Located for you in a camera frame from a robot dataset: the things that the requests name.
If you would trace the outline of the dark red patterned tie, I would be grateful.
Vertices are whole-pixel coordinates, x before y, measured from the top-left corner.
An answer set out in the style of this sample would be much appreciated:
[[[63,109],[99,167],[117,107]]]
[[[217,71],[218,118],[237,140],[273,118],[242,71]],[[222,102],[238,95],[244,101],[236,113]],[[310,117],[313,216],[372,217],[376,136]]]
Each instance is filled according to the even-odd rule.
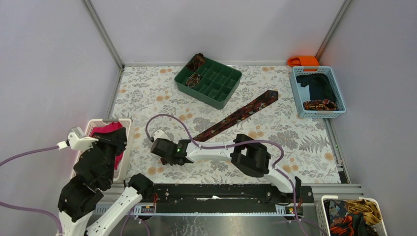
[[[241,121],[249,118],[256,112],[266,108],[271,105],[279,98],[279,93],[276,90],[267,90],[262,93],[256,99],[252,100],[250,103],[239,108],[235,112],[231,113],[229,116],[225,117],[215,125],[196,135],[193,139],[198,142],[205,142],[209,139],[215,137],[219,133],[227,130],[228,128],[240,123]]]

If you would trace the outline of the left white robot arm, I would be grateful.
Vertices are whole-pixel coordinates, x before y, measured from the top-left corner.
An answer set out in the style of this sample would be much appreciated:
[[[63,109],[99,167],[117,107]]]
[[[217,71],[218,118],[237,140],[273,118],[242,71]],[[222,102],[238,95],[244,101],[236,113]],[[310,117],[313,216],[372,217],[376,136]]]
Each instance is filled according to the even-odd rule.
[[[137,203],[151,199],[153,182],[143,174],[133,175],[119,198],[89,226],[96,205],[113,184],[116,157],[127,146],[126,129],[121,127],[108,133],[94,133],[90,137],[76,127],[68,134],[67,140],[57,146],[81,151],[73,167],[75,176],[60,193],[59,236],[107,236]]]

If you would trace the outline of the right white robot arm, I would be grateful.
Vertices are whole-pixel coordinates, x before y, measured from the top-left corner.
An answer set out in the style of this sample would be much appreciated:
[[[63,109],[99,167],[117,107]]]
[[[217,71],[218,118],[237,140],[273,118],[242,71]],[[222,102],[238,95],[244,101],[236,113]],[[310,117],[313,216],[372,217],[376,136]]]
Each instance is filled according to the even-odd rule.
[[[282,193],[284,200],[293,203],[301,197],[301,180],[271,163],[271,154],[265,144],[271,141],[253,140],[244,134],[227,142],[197,142],[179,140],[177,143],[156,138],[151,153],[159,156],[163,164],[184,165],[199,161],[231,162],[249,177],[264,178]]]

